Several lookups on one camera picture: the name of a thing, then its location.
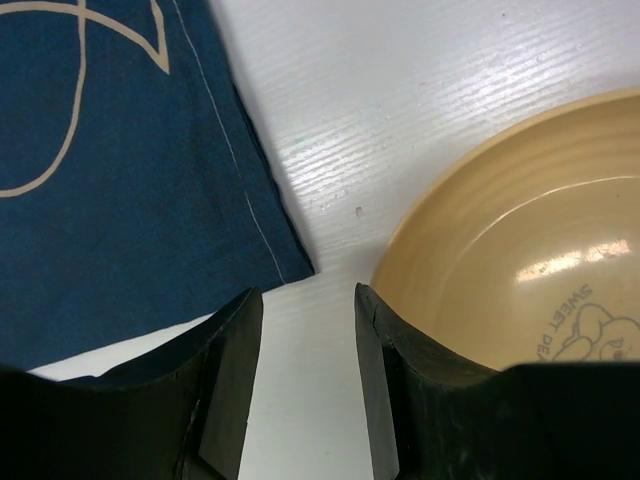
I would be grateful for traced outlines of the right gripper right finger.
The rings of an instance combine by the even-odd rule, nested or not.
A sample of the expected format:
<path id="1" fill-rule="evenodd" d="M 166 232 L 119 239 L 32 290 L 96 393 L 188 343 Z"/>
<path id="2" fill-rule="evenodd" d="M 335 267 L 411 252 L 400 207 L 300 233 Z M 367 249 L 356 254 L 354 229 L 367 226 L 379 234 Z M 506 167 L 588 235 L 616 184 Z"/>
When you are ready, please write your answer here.
<path id="1" fill-rule="evenodd" d="M 375 478 L 638 477 L 636 363 L 498 372 L 417 330 L 368 285 L 354 308 Z"/>

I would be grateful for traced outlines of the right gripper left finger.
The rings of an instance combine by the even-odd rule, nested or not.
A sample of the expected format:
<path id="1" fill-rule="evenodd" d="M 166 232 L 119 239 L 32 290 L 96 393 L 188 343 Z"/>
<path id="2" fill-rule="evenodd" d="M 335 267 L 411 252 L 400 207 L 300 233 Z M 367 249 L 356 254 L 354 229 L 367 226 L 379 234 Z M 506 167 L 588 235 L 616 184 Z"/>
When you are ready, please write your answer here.
<path id="1" fill-rule="evenodd" d="M 5 479 L 235 479 L 260 353 L 248 290 L 100 376 L 1 370 Z"/>

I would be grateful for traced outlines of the yellow plate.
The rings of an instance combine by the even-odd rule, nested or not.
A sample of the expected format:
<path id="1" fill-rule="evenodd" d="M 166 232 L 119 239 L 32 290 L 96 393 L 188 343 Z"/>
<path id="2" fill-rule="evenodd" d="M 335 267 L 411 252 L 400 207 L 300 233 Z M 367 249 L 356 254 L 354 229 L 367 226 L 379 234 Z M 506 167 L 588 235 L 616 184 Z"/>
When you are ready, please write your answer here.
<path id="1" fill-rule="evenodd" d="M 371 284 L 405 321 L 493 370 L 639 357 L 639 92 L 522 121 L 418 201 Z"/>

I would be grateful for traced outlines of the blue cloth placemat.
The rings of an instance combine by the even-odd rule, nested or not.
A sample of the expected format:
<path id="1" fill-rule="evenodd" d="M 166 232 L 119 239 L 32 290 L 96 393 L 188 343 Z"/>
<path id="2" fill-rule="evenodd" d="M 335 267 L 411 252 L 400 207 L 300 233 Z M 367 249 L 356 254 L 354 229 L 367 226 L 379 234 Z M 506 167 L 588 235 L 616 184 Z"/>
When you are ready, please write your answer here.
<path id="1" fill-rule="evenodd" d="M 310 277 L 205 1 L 1 5 L 1 360 Z"/>

